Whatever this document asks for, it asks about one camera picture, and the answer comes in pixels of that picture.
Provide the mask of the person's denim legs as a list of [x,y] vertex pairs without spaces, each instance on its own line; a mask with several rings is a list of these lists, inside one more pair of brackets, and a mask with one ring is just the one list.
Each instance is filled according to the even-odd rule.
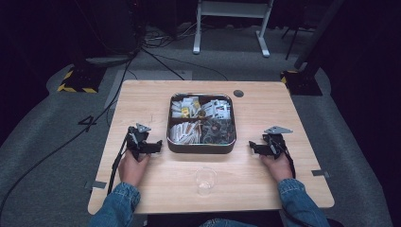
[[213,218],[205,221],[199,227],[256,227],[248,223],[225,218]]

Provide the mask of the dark equipment cabinet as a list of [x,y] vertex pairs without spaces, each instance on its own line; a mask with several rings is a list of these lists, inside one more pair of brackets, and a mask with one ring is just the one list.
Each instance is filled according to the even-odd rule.
[[144,35],[141,0],[91,0],[100,39],[115,54],[136,54]]

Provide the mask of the white metal desk frame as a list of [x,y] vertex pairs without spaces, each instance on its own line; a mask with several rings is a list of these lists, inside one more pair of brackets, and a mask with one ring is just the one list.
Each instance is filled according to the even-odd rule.
[[214,2],[211,0],[198,0],[196,13],[196,33],[192,52],[201,52],[201,19],[203,16],[222,16],[262,19],[260,30],[255,31],[256,39],[261,48],[262,56],[268,58],[270,52],[265,41],[265,32],[270,18],[274,0],[267,3],[235,3],[235,2]]

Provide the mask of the dark slanted stand pole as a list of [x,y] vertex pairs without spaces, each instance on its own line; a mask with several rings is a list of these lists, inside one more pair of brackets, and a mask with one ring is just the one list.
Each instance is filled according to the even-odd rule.
[[319,39],[327,30],[343,2],[344,0],[309,0],[305,5],[304,26],[314,28],[314,31],[294,63],[296,69],[300,69],[312,57],[312,52],[318,45]]

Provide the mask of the pile of white brown sticks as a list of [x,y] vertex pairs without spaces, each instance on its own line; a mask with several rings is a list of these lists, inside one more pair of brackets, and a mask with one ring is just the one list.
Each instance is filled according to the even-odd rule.
[[198,144],[201,141],[201,123],[183,122],[169,130],[168,138],[176,144]]

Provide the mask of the pile of white printed packets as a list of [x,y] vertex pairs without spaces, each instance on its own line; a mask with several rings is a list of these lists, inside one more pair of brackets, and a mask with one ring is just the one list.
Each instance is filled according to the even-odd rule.
[[201,106],[205,116],[216,119],[231,118],[231,104],[227,100],[214,99]]

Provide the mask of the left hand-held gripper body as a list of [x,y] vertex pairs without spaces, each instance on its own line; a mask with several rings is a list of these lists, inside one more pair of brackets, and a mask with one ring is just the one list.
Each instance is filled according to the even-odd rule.
[[129,126],[127,132],[127,149],[129,149],[136,161],[139,160],[140,153],[149,153],[147,143],[150,128],[137,123],[136,126]]

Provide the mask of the person's right hand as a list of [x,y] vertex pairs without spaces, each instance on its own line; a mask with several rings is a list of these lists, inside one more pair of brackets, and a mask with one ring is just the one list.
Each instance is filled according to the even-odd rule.
[[277,183],[293,177],[289,160],[284,154],[281,154],[277,159],[265,155],[260,155],[259,158]]

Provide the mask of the clear plastic cup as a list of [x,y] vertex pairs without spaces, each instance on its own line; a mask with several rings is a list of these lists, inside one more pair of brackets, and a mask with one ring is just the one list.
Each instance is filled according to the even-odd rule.
[[210,167],[202,167],[196,171],[195,180],[198,194],[207,196],[211,193],[217,182],[217,173]]

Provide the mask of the pile of white yellow packets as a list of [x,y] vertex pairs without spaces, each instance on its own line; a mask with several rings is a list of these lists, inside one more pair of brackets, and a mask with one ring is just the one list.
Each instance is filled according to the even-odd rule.
[[197,96],[185,97],[171,103],[171,116],[175,118],[197,118],[201,112],[201,104]]

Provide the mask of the pile of dark packets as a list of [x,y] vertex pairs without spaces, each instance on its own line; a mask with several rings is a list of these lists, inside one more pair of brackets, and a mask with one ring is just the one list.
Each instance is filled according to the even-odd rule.
[[201,127],[203,144],[228,145],[235,140],[235,127],[231,119],[209,119]]

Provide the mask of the person's left hand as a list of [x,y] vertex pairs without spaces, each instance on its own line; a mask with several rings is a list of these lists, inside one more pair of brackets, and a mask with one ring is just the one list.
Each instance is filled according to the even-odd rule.
[[121,182],[128,183],[132,186],[138,186],[145,174],[149,160],[149,155],[145,155],[139,160],[136,160],[131,151],[126,151],[118,167]]

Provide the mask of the yellow black striped stand base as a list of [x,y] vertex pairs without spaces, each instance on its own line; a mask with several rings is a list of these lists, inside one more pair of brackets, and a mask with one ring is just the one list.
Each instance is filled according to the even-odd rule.
[[71,67],[59,85],[58,92],[95,94],[99,91],[105,72],[105,68],[95,66]]
[[323,93],[314,77],[304,72],[287,70],[280,73],[280,80],[293,96],[321,96]]

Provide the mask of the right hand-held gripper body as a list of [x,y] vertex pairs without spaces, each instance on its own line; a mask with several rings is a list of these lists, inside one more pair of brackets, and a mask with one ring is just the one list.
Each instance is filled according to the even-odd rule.
[[293,133],[293,130],[272,126],[264,130],[263,139],[267,143],[267,155],[272,155],[277,159],[282,153],[289,155],[284,133]]

